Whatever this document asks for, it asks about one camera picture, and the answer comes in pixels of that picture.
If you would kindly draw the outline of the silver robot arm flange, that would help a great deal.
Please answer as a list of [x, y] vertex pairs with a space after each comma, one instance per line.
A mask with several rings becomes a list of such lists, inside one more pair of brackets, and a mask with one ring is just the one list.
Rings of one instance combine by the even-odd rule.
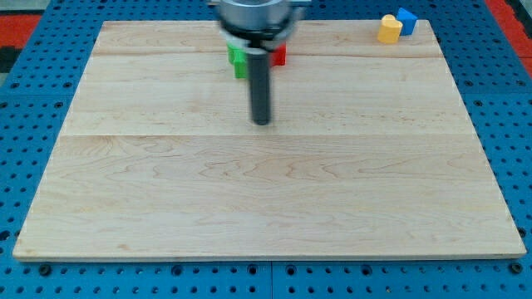
[[293, 35], [311, 0], [213, 0], [226, 42], [251, 55], [265, 55]]

